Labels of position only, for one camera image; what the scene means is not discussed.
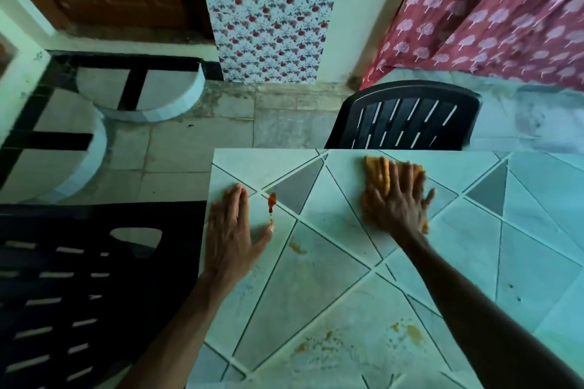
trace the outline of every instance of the forearm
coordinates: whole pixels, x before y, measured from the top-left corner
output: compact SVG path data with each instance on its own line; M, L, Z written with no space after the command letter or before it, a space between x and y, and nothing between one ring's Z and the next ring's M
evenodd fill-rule
M485 389L584 388L578 375L442 259L423 235L408 237L405 253Z
M118 388L184 388L225 294L222 286L201 275L185 303Z

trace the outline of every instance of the red curtain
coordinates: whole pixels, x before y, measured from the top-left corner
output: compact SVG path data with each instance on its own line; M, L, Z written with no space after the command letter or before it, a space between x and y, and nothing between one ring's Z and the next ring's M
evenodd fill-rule
M361 88L395 67L584 90L584 0L404 0Z

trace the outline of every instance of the curtain fold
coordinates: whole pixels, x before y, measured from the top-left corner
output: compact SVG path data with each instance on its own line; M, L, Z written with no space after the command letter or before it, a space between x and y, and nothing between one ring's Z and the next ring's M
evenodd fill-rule
M584 0L404 0L361 88L395 67L584 90Z

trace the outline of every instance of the tabletop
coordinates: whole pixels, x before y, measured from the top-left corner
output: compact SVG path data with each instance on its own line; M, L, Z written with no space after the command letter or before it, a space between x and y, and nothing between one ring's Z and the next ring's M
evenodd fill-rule
M270 193L278 203L272 242L221 306L206 348L248 376L338 368L384 389L421 361L478 384L411 262L363 222L365 155L422 164L437 191L431 245L584 372L581 155L215 150L209 202L244 184L252 231L269 222Z

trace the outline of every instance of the orange cleaning cloth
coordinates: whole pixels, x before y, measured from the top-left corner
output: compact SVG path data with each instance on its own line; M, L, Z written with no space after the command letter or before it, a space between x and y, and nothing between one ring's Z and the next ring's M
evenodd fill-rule
M365 173L367 179L373 183L373 185L380 192L381 197L386 198L390 193L390 162L385 157L371 157L365 156ZM398 177L402 178L404 174L405 163L401 161L395 162L398 166ZM413 180L414 182L418 178L418 175L422 174L424 169L422 165L413 165ZM373 221L371 215L373 214L373 205L367 200L367 195L363 194L363 199L361 200L361 205L365 216L369 221ZM425 221L422 225L422 234L427 234L430 230L428 222Z

